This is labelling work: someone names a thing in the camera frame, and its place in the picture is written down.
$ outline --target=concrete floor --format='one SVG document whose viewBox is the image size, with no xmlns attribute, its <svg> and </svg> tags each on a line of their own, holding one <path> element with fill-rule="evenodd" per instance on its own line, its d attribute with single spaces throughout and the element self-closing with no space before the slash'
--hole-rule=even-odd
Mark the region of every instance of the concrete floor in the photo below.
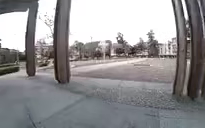
<svg viewBox="0 0 205 128">
<path fill-rule="evenodd" d="M 165 83 L 23 72 L 0 77 L 0 128 L 205 128 L 205 102 L 171 96 Z"/>
</svg>

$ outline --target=hedge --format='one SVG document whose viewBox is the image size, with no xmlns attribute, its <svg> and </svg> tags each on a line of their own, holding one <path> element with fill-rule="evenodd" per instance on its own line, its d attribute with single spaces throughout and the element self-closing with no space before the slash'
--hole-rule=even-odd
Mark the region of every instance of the hedge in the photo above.
<svg viewBox="0 0 205 128">
<path fill-rule="evenodd" d="M 19 66 L 3 67 L 3 68 L 0 68 L 0 76 L 18 72 L 19 70 L 20 70 Z"/>
<path fill-rule="evenodd" d="M 16 65 L 17 65 L 17 64 L 15 64 L 15 63 L 0 64 L 0 68 L 11 67 L 11 66 L 16 66 Z"/>
</svg>

